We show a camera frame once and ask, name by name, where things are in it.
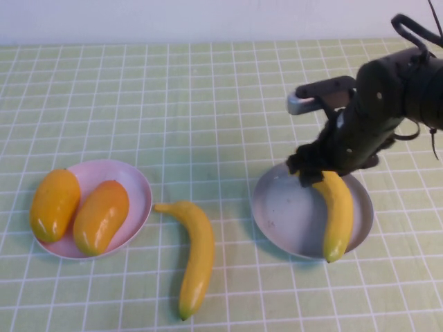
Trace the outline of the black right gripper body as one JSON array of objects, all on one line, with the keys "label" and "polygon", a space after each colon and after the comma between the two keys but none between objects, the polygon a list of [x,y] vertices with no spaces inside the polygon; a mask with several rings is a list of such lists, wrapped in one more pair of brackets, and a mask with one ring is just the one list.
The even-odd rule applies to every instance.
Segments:
[{"label": "black right gripper body", "polygon": [[406,71],[405,62],[387,57],[359,69],[356,92],[327,140],[332,169],[353,172],[379,163],[378,153],[392,145],[393,131],[404,119]]}]

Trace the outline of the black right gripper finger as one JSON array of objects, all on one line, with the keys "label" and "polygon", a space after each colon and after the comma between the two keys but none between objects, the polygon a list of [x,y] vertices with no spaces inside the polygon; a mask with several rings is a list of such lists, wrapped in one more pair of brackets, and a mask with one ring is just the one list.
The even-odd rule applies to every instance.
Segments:
[{"label": "black right gripper finger", "polygon": [[295,153],[287,158],[286,165],[290,174],[330,171],[331,164],[327,159],[325,141],[318,139],[299,146]]},{"label": "black right gripper finger", "polygon": [[321,183],[324,176],[320,170],[304,169],[299,171],[298,178],[302,187],[311,187],[316,183]]}]

